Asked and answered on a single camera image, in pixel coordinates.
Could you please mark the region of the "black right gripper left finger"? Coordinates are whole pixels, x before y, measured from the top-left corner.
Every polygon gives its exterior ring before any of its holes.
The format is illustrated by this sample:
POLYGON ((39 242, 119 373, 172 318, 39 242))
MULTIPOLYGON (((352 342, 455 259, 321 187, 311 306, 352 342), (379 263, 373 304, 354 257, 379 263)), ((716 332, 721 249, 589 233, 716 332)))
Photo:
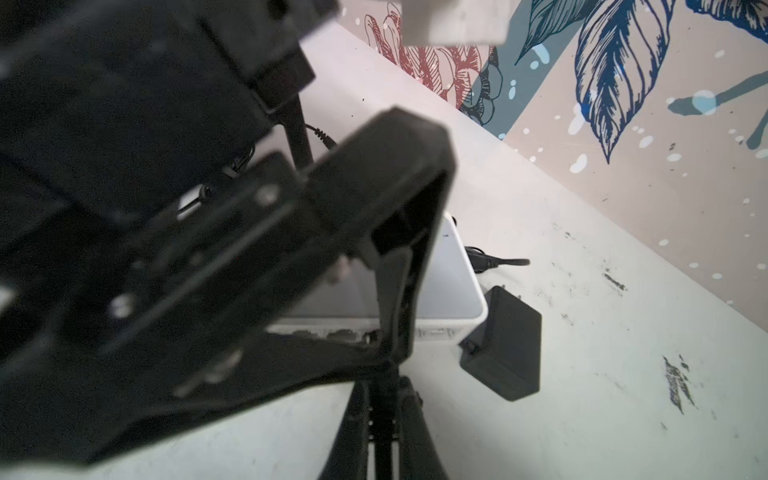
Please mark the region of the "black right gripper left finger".
POLYGON ((320 480, 367 478, 370 392, 367 383, 356 382, 320 480))

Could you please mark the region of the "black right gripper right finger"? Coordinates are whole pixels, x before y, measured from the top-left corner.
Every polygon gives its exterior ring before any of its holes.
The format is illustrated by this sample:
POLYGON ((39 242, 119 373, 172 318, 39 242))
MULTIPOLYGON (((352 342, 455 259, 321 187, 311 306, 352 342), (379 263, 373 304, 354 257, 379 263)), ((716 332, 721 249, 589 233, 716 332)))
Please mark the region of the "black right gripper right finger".
POLYGON ((400 478, 448 480, 423 416, 421 398, 405 376, 398 380, 395 412, 400 478))

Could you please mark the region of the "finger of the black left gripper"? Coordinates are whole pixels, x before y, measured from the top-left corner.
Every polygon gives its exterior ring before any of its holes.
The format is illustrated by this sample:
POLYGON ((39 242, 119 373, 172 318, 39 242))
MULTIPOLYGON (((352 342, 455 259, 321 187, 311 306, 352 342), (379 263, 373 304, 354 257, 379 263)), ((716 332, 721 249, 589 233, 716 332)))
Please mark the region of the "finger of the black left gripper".
POLYGON ((439 175, 398 206, 370 240, 379 260, 374 269, 379 309, 378 355, 401 363, 413 350, 416 307, 438 236, 450 176, 439 175))

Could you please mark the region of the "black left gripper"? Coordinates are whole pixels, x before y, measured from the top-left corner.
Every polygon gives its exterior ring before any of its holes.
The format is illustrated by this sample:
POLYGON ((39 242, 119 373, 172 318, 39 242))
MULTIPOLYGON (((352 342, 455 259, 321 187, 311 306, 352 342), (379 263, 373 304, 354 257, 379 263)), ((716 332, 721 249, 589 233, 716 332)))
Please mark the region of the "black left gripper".
POLYGON ((303 37, 333 1, 1 5, 1 461, 92 465, 298 390, 386 374, 270 333, 441 174, 384 111, 314 159, 303 37))

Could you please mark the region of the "black power adapter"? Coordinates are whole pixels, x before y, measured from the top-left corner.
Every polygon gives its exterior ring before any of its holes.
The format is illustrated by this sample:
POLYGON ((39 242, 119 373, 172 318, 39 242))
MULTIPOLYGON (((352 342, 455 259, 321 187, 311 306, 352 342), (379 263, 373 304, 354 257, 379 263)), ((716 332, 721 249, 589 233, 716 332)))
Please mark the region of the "black power adapter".
POLYGON ((328 150, 332 150, 337 146, 336 141, 322 129, 314 127, 310 124, 306 124, 305 128, 313 133, 328 150))
POLYGON ((538 393, 542 315, 504 286, 484 299, 486 319, 459 343, 461 368, 510 402, 538 393))

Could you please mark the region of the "white network switch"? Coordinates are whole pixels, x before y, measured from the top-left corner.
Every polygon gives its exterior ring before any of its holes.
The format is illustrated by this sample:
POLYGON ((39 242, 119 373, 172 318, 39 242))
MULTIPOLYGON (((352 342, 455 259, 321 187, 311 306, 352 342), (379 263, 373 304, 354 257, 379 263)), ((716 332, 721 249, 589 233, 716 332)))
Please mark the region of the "white network switch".
MULTIPOLYGON (((415 340, 456 344, 487 312, 455 222, 445 213, 416 300, 415 340)), ((379 328, 374 273, 354 260, 340 280, 318 286, 267 331, 357 344, 373 341, 379 328)))

